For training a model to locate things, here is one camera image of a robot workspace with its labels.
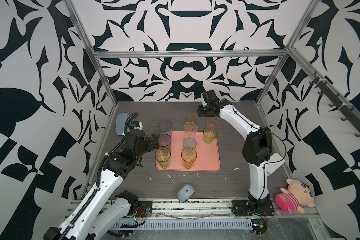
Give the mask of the dark grey tumbler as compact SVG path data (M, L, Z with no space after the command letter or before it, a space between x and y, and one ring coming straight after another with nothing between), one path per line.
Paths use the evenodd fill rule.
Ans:
M158 136L159 146L167 149L171 149L172 138L168 134L160 134Z

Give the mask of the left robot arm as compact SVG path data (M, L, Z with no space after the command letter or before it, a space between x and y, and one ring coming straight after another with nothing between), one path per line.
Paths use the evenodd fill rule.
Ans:
M127 175L141 165L145 153L159 148L158 136L150 137L142 130L130 130L102 159L96 182L74 212L59 227L51 227L45 240L99 240L125 216L132 216L138 207L138 197L124 191L111 206L102 211L109 197Z

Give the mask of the clear tall glass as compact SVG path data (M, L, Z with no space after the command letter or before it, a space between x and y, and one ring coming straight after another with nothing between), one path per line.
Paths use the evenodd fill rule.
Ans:
M187 122L184 124L184 134L186 138L194 138L198 131L198 126L196 123Z

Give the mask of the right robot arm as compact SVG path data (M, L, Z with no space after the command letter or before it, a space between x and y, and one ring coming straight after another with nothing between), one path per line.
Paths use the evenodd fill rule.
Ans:
M241 114L227 99L217 97L215 91L202 93L203 104L198 106L198 116L219 117L228 122L244 138L242 154L250 168L249 208L258 212L270 202L266 164L273 151L272 136L268 128L262 128Z

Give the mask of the blue tall tumbler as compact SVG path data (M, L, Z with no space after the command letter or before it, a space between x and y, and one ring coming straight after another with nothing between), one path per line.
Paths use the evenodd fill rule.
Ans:
M170 121L168 120L161 121L158 125L158 128L161 134L167 134L169 136L172 135L173 124Z

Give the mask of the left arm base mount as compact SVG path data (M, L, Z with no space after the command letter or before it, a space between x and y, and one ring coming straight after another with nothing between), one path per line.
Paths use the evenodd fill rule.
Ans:
M152 213L153 202L152 201L137 201L131 205L132 214L136 218L144 218L146 215Z

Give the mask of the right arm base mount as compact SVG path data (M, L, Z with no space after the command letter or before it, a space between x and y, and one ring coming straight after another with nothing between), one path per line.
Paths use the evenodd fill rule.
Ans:
M232 200L232 213L235 216L272 216L274 213L274 206L269 199L262 200Z

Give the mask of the short green glass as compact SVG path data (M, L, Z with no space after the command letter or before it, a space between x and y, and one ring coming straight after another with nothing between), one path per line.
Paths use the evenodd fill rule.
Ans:
M213 127L208 126L203 130L203 135L204 143L211 144L217 136L217 130Z

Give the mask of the tall amber glass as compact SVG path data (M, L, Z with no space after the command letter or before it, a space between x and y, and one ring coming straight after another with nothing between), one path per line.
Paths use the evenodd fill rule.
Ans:
M197 159L197 152L193 148L185 148L181 152L181 158L185 169L189 170L193 167L194 162Z

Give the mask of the pink plastic tray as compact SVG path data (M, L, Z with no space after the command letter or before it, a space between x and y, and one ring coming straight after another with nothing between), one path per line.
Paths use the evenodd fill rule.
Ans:
M184 132L172 131L171 143L171 157L169 159L169 166L163 169L158 161L156 161L156 168L160 171L188 171L185 168L184 161L181 157L183 150L183 141L185 139ZM218 151L217 139L211 144L206 144L204 141L203 132L197 132L195 140L197 142L196 152L197 158L194 161L190 171L196 172L217 172L220 169L220 157Z

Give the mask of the tall green glass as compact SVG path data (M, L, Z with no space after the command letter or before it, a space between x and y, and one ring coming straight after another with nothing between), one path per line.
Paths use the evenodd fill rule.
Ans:
M166 147L160 147L155 152L155 158L162 169L167 169L170 165L171 151Z

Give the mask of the teal dimpled tumbler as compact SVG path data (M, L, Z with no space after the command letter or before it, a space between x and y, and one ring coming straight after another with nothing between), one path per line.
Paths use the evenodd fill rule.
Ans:
M195 149L197 147L197 141L194 138L185 138L183 140L183 148L192 148Z

